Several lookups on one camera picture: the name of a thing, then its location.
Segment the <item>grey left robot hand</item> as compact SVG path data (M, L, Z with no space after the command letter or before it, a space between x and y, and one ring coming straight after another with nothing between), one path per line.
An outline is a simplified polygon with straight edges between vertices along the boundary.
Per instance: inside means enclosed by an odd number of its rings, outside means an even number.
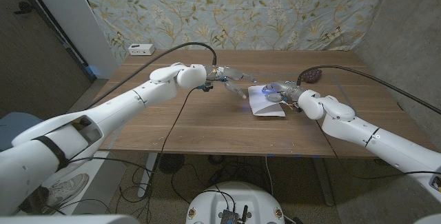
M206 68L206 81L203 85L203 90L208 92L213 88L213 83L216 81L223 82L227 90L237 94L242 99L246 99L246 94L236 85L233 81L240 81L242 79L250 80L255 83L256 80L249 74L228 67L228 66L207 66Z

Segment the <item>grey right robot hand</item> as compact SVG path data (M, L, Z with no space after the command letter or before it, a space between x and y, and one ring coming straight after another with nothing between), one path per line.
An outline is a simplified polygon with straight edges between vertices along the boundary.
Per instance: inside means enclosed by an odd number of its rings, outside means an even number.
M275 81L262 88L266 99L272 102L297 102L305 90L291 81Z

